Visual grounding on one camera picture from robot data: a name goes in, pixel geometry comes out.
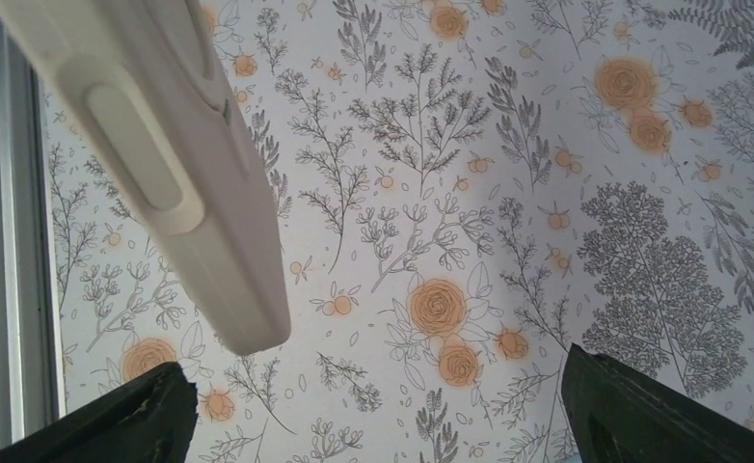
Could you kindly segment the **black smartphone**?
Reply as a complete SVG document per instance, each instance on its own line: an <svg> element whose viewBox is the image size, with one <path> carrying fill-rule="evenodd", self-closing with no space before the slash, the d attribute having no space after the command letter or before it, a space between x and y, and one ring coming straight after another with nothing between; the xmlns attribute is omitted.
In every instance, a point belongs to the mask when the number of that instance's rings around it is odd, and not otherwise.
<svg viewBox="0 0 754 463"><path fill-rule="evenodd" d="M0 1L0 20L227 349L286 342L275 200L201 5Z"/></svg>

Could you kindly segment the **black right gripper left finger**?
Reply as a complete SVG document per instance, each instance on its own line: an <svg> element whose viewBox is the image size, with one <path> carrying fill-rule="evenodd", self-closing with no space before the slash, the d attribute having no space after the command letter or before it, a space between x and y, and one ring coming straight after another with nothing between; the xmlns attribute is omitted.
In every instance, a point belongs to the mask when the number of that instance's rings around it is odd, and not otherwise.
<svg viewBox="0 0 754 463"><path fill-rule="evenodd" d="M166 362L0 449L0 462L183 462L197 386Z"/></svg>

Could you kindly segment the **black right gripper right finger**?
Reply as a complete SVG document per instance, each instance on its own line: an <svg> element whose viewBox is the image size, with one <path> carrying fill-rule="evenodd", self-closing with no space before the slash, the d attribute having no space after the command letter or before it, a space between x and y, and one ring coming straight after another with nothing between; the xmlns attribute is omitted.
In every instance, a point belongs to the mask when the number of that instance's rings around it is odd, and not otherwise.
<svg viewBox="0 0 754 463"><path fill-rule="evenodd" d="M584 462L754 462L754 432L573 344L561 383Z"/></svg>

